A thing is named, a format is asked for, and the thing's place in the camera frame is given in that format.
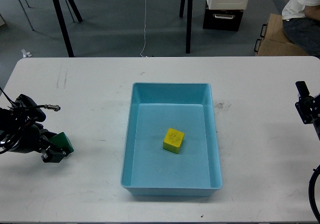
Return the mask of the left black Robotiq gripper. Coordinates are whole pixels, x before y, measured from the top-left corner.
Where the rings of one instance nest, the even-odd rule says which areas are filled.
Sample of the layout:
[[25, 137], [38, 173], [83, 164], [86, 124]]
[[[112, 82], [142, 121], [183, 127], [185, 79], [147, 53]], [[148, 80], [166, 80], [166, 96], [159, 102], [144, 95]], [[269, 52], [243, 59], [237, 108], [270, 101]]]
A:
[[56, 135], [57, 133], [45, 129], [41, 124], [33, 124], [16, 132], [1, 131], [0, 153], [38, 152], [44, 163], [59, 163], [66, 157], [66, 153], [49, 141]]

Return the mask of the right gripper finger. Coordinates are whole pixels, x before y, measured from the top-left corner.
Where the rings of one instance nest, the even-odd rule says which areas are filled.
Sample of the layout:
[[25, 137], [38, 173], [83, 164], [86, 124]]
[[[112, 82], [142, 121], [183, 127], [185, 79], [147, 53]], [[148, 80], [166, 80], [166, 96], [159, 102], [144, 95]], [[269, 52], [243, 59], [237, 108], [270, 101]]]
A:
[[320, 117], [320, 96], [311, 96], [305, 81], [297, 81], [295, 85], [299, 94], [295, 103], [297, 112], [304, 124], [313, 124]]

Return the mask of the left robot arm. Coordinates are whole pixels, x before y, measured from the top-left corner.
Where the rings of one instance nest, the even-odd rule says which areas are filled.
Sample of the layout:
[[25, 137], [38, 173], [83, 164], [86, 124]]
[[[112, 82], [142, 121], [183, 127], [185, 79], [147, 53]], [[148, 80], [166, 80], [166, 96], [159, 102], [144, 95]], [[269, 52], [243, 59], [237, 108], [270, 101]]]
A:
[[54, 133], [41, 124], [46, 120], [42, 109], [58, 112], [59, 105], [38, 105], [32, 98], [20, 94], [12, 101], [3, 91], [11, 106], [0, 109], [0, 153], [41, 154], [44, 163], [59, 163], [74, 148], [64, 132]]

